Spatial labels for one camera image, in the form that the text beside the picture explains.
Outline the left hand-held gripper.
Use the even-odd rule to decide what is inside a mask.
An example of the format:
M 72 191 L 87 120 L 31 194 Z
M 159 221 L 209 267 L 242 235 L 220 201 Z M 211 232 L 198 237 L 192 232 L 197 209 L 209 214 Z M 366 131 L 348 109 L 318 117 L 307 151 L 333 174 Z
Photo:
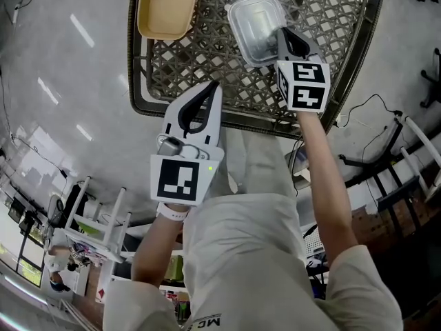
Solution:
M 151 199 L 200 205 L 225 152 L 218 146 L 223 90 L 217 81 L 199 83 L 171 102 L 158 152 L 150 157 Z

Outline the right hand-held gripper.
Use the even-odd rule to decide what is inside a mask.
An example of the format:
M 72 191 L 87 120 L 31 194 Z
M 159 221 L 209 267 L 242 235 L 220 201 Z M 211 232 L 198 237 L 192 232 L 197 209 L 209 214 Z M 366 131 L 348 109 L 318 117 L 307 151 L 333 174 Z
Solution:
M 278 91 L 294 112 L 324 112 L 331 87 L 330 68 L 317 43 L 293 28 L 277 31 Z

